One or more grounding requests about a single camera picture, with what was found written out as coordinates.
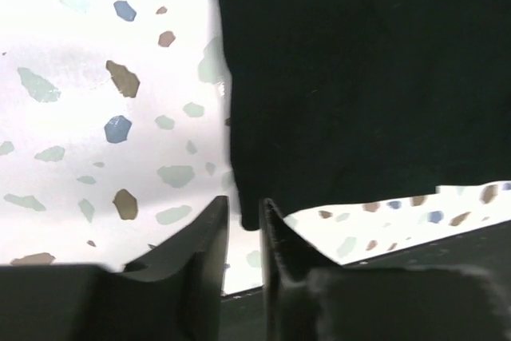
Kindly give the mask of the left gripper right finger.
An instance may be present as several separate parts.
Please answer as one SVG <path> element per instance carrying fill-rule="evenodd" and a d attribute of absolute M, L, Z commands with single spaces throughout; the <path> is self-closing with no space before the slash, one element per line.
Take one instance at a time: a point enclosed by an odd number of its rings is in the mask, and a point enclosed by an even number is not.
<path fill-rule="evenodd" d="M 259 208 L 269 340 L 507 340 L 510 293 L 468 264 L 349 268 Z"/>

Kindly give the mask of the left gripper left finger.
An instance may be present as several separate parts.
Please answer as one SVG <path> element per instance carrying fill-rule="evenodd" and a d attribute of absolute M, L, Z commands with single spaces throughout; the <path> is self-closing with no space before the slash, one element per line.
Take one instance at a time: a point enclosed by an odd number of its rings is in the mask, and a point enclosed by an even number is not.
<path fill-rule="evenodd" d="M 216 340 L 228 199 L 122 272 L 93 264 L 1 270 L 4 340 Z"/>

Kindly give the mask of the black t shirt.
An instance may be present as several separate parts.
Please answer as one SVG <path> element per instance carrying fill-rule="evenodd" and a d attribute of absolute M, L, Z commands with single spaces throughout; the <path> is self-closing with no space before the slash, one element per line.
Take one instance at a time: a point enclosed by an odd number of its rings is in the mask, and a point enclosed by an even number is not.
<path fill-rule="evenodd" d="M 510 177 L 510 0 L 219 0 L 241 223 Z"/>

